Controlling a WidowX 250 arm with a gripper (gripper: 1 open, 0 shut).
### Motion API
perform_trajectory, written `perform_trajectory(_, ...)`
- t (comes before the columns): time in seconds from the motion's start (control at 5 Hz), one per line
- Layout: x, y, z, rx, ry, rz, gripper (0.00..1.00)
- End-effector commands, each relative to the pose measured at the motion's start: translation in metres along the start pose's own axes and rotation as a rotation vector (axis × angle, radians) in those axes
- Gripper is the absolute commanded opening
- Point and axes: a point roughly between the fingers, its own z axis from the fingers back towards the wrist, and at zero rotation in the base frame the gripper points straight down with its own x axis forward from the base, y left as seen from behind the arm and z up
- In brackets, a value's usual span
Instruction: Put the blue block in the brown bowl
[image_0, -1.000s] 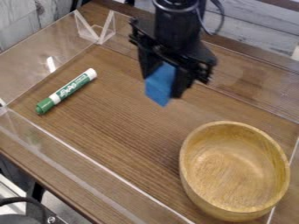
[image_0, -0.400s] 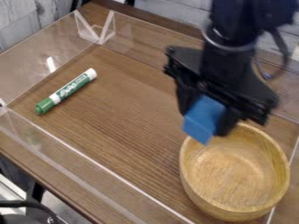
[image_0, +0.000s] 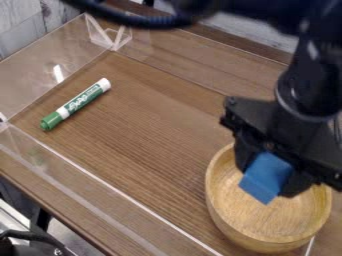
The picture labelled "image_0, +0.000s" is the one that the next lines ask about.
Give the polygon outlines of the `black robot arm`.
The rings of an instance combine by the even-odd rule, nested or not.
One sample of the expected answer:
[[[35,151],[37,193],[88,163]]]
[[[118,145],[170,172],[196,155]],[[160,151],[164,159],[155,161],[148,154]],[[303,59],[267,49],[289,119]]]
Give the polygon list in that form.
[[[244,186],[289,198],[314,185],[342,192],[342,0],[168,1],[194,20],[227,12],[298,38],[274,99],[228,97],[220,123]]]

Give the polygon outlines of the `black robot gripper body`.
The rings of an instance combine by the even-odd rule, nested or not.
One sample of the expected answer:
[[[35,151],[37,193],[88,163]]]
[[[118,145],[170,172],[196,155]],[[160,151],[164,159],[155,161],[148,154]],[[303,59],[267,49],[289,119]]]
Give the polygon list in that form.
[[[310,166],[322,184],[342,192],[342,146],[329,122],[342,111],[342,86],[326,83],[299,88],[277,84],[275,99],[224,99],[220,124],[232,135],[250,129],[264,137],[264,151],[287,161],[294,170]]]

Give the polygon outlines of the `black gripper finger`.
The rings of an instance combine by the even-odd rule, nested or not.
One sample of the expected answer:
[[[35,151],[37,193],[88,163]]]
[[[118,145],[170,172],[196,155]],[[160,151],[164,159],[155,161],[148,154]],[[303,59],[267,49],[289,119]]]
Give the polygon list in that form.
[[[305,168],[295,169],[279,192],[281,197],[294,198],[303,192],[306,192],[314,185],[321,185],[322,180],[313,172],[313,168],[306,166]]]
[[[235,164],[246,172],[258,154],[264,151],[264,137],[250,129],[242,129],[234,133],[234,138]]]

